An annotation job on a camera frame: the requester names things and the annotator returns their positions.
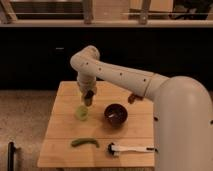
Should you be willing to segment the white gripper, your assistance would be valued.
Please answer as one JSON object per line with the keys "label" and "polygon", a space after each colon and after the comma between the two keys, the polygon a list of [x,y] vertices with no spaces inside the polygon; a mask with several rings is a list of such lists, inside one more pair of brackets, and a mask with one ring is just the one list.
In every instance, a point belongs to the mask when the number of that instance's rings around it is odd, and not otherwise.
{"label": "white gripper", "polygon": [[77,77],[77,84],[83,98],[92,98],[96,92],[96,78],[95,77]]}

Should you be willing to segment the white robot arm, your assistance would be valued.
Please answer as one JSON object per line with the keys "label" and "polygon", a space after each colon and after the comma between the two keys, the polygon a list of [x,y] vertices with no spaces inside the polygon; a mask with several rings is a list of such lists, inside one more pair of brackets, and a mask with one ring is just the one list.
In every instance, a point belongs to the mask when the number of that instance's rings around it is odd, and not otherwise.
{"label": "white robot arm", "polygon": [[107,64],[94,46],[75,53],[70,65],[82,93],[100,78],[153,102],[155,171],[213,171],[213,102],[199,81]]}

